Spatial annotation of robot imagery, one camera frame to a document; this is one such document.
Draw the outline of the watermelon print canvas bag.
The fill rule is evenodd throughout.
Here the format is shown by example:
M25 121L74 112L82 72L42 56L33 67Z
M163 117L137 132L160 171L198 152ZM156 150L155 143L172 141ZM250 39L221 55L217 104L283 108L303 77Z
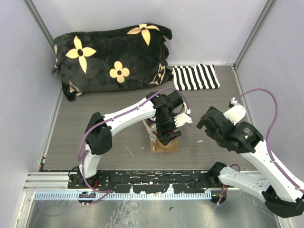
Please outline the watermelon print canvas bag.
M150 138L151 153L166 153L178 150L179 143L177 138L171 140L167 145L163 145L157 137L156 123L153 123L150 119L145 119L142 122Z

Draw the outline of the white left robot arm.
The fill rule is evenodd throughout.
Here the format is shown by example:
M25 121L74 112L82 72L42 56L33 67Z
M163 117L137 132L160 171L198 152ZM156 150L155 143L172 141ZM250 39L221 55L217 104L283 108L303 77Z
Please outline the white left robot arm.
M143 122L150 137L152 151L175 151L179 127L191 123L190 109L184 96L177 90L169 95L151 92L139 102L111 114L99 112L91 116L81 141L84 153L78 154L80 175L78 183L90 188L95 183L97 166L103 154L111 150L113 137L123 129Z

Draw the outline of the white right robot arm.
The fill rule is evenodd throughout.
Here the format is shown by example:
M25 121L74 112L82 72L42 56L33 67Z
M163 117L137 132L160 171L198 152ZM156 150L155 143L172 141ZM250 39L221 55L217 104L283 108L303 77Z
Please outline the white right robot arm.
M282 218L300 216L304 212L304 183L295 177L272 153L266 140L250 123L243 122L245 108L237 104L226 112L211 106L196 127L205 127L208 137L217 145L240 154L263 175L254 178L239 173L224 163L216 162L207 172L210 185L229 185L261 200Z

